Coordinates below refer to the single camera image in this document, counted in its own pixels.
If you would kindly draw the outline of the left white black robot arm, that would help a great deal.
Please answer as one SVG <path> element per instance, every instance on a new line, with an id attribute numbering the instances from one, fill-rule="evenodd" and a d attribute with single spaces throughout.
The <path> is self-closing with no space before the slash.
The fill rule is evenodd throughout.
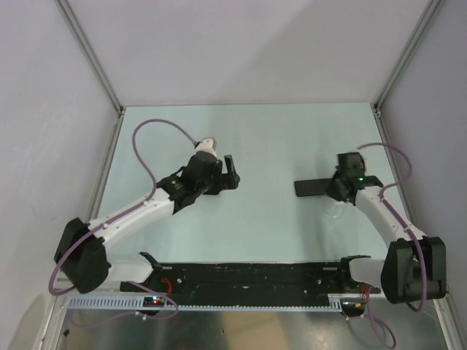
<path id="1" fill-rule="evenodd" d="M 111 260 L 111 248 L 149 224 L 194 204 L 200 196 L 235 190 L 239 183 L 231 155 L 219 160 L 211 153 L 198 151 L 186 166 L 160 180 L 127 209 L 90 222 L 70 220 L 55 251 L 56 269 L 82 294 L 111 281 L 137 282 L 153 291 L 162 281 L 156 260 L 146 252 Z"/>

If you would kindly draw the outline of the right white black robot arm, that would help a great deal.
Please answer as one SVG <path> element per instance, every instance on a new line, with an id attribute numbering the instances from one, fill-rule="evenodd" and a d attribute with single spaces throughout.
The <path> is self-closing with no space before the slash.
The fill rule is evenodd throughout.
<path id="1" fill-rule="evenodd" d="M 392 304 L 442 299 L 447 293 L 446 246 L 439 237 L 429 237 L 400 214 L 382 194 L 384 187 L 376 176 L 366 174 L 358 152 L 337 156 L 334 175 L 325 194 L 361 211 L 387 246 L 383 260 L 358 255 L 342 261 L 347 268 L 337 274 L 345 292 L 362 284 L 383 291 Z"/>

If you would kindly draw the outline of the clear phone case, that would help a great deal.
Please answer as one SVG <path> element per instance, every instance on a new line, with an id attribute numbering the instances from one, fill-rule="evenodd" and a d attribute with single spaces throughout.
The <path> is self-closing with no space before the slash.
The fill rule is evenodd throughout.
<path id="1" fill-rule="evenodd" d="M 342 217 L 344 211 L 346 209 L 346 203 L 344 202 L 335 202 L 332 204 L 330 208 L 330 216 L 333 219 L 339 219 Z"/>

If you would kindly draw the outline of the black phone case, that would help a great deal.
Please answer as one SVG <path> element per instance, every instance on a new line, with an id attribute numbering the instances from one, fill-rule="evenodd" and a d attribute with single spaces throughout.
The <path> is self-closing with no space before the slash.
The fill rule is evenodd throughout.
<path id="1" fill-rule="evenodd" d="M 360 188 L 383 187 L 383 183 L 377 176 L 363 176 L 359 178 Z"/>

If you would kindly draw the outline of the black smartphone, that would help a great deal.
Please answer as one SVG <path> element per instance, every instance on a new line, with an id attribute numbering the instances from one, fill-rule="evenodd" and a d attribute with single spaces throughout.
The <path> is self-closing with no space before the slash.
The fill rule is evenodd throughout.
<path id="1" fill-rule="evenodd" d="M 330 181 L 330 179 L 308 179 L 295 181 L 295 194 L 298 198 L 324 196 Z"/>

